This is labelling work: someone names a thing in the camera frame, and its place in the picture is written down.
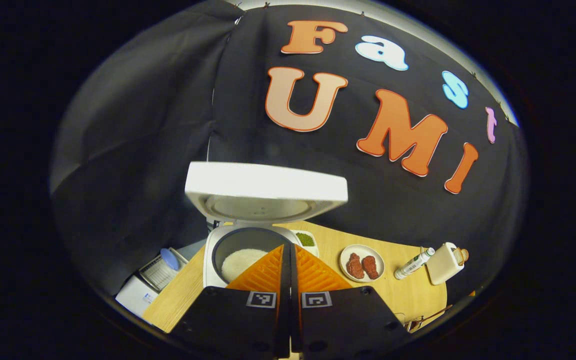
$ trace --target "pink letter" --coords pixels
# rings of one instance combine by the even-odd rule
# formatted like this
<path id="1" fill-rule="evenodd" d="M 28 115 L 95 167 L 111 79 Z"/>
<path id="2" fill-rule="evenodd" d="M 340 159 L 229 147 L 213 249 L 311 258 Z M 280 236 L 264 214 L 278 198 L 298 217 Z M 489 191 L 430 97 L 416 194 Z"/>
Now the pink letter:
<path id="1" fill-rule="evenodd" d="M 490 142 L 490 144 L 494 144 L 495 126 L 497 125 L 497 119 L 495 118 L 495 112 L 490 107 L 486 107 L 486 112 L 488 114 L 488 122 L 487 122 L 488 141 Z"/>

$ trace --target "steak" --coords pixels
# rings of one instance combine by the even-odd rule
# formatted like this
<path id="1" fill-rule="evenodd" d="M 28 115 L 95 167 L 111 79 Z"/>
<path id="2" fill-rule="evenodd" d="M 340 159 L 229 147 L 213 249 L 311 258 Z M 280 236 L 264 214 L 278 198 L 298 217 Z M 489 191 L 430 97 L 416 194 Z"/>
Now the steak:
<path id="1" fill-rule="evenodd" d="M 359 255 L 356 253 L 350 254 L 350 260 L 348 260 L 348 262 L 345 264 L 345 269 L 353 278 L 364 278 L 364 269 L 362 268 L 361 262 L 359 262 Z"/>
<path id="2" fill-rule="evenodd" d="M 366 256 L 361 260 L 361 266 L 368 273 L 368 278 L 375 280 L 379 278 L 379 273 L 377 272 L 377 264 L 375 263 L 375 256 Z"/>

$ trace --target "open lid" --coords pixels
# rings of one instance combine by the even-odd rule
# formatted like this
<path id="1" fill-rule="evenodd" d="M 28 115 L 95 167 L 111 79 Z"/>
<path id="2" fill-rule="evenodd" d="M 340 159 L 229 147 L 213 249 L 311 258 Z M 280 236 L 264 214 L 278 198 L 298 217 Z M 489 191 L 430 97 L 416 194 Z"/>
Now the open lid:
<path id="1" fill-rule="evenodd" d="M 185 194 L 206 217 L 251 224 L 292 223 L 348 202 L 341 176 L 238 162 L 190 162 Z"/>

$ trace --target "bottle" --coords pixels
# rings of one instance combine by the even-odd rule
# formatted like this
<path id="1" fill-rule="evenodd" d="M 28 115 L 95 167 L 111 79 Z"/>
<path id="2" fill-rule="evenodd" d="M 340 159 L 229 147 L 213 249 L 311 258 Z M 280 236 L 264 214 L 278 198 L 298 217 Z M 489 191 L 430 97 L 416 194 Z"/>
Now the bottle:
<path id="1" fill-rule="evenodd" d="M 406 278 L 406 276 L 409 276 L 415 271 L 418 271 L 419 268 L 421 268 L 421 266 L 425 264 L 432 255 L 435 255 L 435 249 L 429 247 L 428 250 L 413 257 L 409 262 L 406 262 L 404 266 L 395 271 L 395 278 L 397 278 L 397 280 L 403 280 Z"/>

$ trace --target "table surface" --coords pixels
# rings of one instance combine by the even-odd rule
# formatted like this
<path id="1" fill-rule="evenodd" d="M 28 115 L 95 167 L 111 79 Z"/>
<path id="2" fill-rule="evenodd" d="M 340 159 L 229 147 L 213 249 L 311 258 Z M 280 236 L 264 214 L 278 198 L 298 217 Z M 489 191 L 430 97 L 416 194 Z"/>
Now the table surface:
<path id="1" fill-rule="evenodd" d="M 339 273 L 353 287 L 365 285 L 373 287 L 402 323 L 422 315 L 429 317 L 446 307 L 446 284 L 432 285 L 425 266 L 403 280 L 397 280 L 394 276 L 395 270 L 422 251 L 420 246 L 370 239 L 306 221 L 275 224 L 275 226 L 311 232 L 317 242 L 319 259 Z M 339 267 L 339 256 L 345 247 L 352 244 L 369 246 L 381 255 L 386 269 L 380 278 L 372 282 L 362 283 L 352 281 L 343 274 Z M 190 308 L 190 305 L 204 289 L 205 249 L 206 247 L 202 246 L 197 254 L 190 259 L 190 262 L 179 271 L 148 306 L 143 313 L 143 318 L 146 321 L 166 333 L 173 330 L 186 310 Z"/>

